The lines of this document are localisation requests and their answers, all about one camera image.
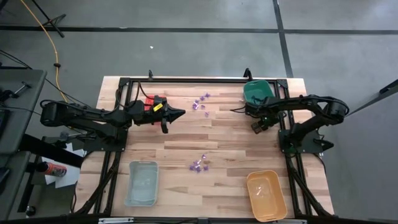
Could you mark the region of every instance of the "transparent bin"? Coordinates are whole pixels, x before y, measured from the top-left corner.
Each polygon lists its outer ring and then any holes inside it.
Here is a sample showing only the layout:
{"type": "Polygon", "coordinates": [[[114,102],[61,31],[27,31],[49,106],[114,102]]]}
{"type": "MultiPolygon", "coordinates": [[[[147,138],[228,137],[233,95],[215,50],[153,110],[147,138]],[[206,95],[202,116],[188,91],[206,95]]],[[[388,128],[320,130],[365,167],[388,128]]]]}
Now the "transparent bin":
{"type": "Polygon", "coordinates": [[[130,179],[125,206],[150,207],[157,199],[159,168],[154,161],[130,162],[130,179]]]}

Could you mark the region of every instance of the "orange plastic container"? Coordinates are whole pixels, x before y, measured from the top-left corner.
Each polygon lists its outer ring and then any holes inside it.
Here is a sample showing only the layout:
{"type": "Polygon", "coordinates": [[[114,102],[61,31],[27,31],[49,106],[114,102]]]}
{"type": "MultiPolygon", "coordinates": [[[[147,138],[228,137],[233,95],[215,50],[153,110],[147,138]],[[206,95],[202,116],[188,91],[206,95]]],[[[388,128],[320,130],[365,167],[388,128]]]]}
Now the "orange plastic container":
{"type": "Polygon", "coordinates": [[[247,178],[251,208],[260,222],[286,217],[287,209],[278,175],[272,170],[253,172],[247,178]]]}

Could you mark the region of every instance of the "green container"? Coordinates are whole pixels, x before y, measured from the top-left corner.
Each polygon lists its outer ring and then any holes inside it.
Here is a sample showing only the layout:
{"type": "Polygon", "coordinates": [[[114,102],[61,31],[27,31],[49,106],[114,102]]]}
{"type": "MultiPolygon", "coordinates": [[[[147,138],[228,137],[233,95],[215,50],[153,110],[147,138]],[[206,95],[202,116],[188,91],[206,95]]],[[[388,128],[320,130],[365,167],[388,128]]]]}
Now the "green container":
{"type": "Polygon", "coordinates": [[[259,104],[258,100],[263,100],[267,96],[274,96],[269,84],[265,80],[256,80],[246,83],[243,86],[243,95],[246,102],[259,104]]]}

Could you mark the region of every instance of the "gray floor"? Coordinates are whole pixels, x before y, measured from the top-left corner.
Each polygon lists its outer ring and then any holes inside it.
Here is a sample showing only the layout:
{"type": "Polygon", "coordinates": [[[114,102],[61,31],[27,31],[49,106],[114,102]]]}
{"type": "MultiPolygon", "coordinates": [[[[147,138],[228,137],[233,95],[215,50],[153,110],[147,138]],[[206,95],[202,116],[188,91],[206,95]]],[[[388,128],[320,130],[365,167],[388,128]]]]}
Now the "gray floor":
{"type": "MultiPolygon", "coordinates": [[[[39,3],[51,16],[66,13],[63,26],[277,28],[271,0],[39,3]]],[[[395,0],[280,0],[279,4],[286,29],[398,29],[395,0]]],[[[19,1],[11,1],[6,9],[0,24],[35,26],[19,1]]],[[[66,32],[64,39],[54,32],[51,35],[62,64],[62,89],[91,106],[96,104],[105,75],[146,75],[151,69],[155,75],[240,77],[249,67],[257,77],[286,77],[278,34],[66,32]]],[[[398,77],[398,35],[286,35],[286,39],[294,77],[305,79],[307,93],[340,98],[352,110],[398,77]]],[[[43,32],[0,31],[0,49],[31,67],[47,70],[49,80],[54,81],[54,54],[43,32]]],[[[46,84],[40,99],[48,98],[61,100],[46,84]]],[[[34,117],[28,133],[56,136],[61,130],[45,128],[34,117]]],[[[350,174],[339,156],[333,151],[325,156],[336,214],[383,218],[361,212],[354,183],[346,181],[350,174]]],[[[35,191],[39,199],[32,199],[32,203],[39,208],[37,216],[68,212],[71,188],[54,190],[50,186],[35,191]]]]}

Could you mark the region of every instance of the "wooden tabletop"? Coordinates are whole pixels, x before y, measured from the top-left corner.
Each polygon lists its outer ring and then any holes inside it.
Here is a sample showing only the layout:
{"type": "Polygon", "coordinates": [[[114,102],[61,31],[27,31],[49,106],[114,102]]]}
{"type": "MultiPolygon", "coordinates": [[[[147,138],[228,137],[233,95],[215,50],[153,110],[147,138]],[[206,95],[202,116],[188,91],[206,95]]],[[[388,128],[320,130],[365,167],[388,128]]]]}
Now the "wooden tabletop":
{"type": "MultiPolygon", "coordinates": [[[[113,108],[119,78],[104,77],[97,108],[113,108]]],[[[290,78],[287,81],[291,97],[306,95],[303,79],[290,78]]],[[[166,96],[170,106],[187,112],[172,124],[167,124],[168,134],[163,134],[159,125],[133,125],[129,129],[114,193],[113,216],[253,218],[246,176],[260,170],[277,172],[288,210],[287,217],[294,216],[286,162],[278,144],[279,125],[254,134],[250,128],[254,122],[252,118],[229,111],[243,106],[240,102],[243,84],[142,83],[142,87],[147,95],[166,96]],[[200,103],[205,105],[205,109],[199,107],[193,110],[193,101],[206,92],[211,96],[200,103]],[[200,159],[202,154],[207,156],[209,171],[199,174],[190,171],[189,165],[200,159]],[[124,205],[131,161],[156,161],[159,164],[159,191],[153,207],[124,205]]],[[[139,99],[145,100],[142,93],[139,99]]],[[[310,117],[309,111],[294,111],[296,122],[304,122],[310,117]]],[[[94,152],[83,163],[75,210],[88,200],[97,187],[103,157],[104,152],[94,152]]],[[[322,164],[311,154],[302,154],[302,159],[308,188],[324,208],[333,213],[322,164]]],[[[297,192],[300,208],[304,212],[301,191],[297,192]]],[[[107,194],[106,189],[102,209],[107,194]]]]}

